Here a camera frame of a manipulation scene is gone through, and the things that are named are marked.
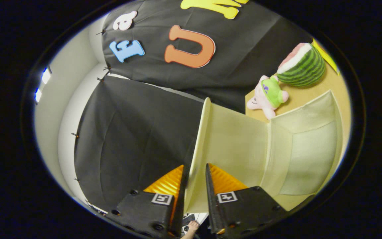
watermelon slice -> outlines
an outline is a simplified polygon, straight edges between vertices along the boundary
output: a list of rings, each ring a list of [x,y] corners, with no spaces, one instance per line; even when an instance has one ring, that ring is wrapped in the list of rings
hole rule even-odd
[[[323,76],[325,62],[309,43],[298,44],[278,67],[278,79],[292,86],[308,86]]]

black curtain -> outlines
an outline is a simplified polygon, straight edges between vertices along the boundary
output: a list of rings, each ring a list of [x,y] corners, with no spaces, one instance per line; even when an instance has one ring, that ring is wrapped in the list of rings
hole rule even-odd
[[[111,11],[102,34],[103,53],[110,72],[202,99],[210,97],[213,103],[244,113],[244,97],[260,77],[276,73],[297,44],[312,42],[311,36],[300,27],[253,1],[238,7],[233,20],[208,9],[181,9],[180,4],[180,0],[137,0]],[[125,31],[114,30],[116,18],[132,11],[138,12],[132,26]],[[214,40],[216,51],[207,65],[190,68],[165,62],[164,53],[169,44],[194,54],[201,50],[196,42],[169,40],[174,25]],[[139,41],[145,55],[135,55],[120,63],[109,44],[125,40]]]
[[[97,207],[111,210],[172,169],[189,166],[203,104],[141,82],[106,76],[79,124],[75,170]]]

pink plush toy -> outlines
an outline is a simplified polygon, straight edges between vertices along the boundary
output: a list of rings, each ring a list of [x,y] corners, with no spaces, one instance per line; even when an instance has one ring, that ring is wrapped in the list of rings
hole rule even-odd
[[[278,77],[262,76],[254,89],[254,97],[247,102],[249,109],[262,109],[269,120],[275,117],[275,111],[280,104],[288,100],[287,91],[282,91]]]

green hat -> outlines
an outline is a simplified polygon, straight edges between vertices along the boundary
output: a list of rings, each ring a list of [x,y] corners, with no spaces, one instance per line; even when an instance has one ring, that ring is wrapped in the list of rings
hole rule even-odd
[[[266,98],[273,107],[277,108],[281,103],[284,103],[282,91],[279,87],[278,81],[275,79],[275,76],[262,80],[261,84]]]
[[[299,44],[278,68],[278,79],[292,86],[308,86],[317,82],[325,71],[319,51],[309,43]]]

foam letter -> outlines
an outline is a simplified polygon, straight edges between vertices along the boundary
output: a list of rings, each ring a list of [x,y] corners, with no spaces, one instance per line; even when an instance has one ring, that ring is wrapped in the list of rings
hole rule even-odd
[[[137,40],[133,40],[132,44],[128,47],[129,41],[123,41],[116,46],[116,42],[110,43],[109,47],[113,51],[117,59],[123,63],[123,61],[131,56],[140,55],[144,56],[145,52],[141,44]]]
[[[132,25],[132,19],[134,19],[136,15],[137,11],[132,11],[131,13],[123,14],[120,17],[116,18],[113,24],[113,29],[119,29],[121,31],[129,29],[129,27]]]
[[[167,63],[177,62],[193,68],[199,68],[209,63],[216,47],[215,42],[208,36],[198,32],[182,30],[178,25],[173,26],[169,32],[169,39],[174,41],[177,38],[187,39],[201,45],[201,52],[197,55],[176,50],[173,45],[168,45],[165,51],[165,61]]]
[[[236,0],[239,3],[247,3],[248,0]],[[232,0],[183,0],[181,3],[182,9],[189,9],[190,7],[204,8],[215,12],[222,13],[227,19],[234,19],[238,14],[238,9],[234,7],[224,7],[222,5],[229,5],[241,7],[238,3]]]

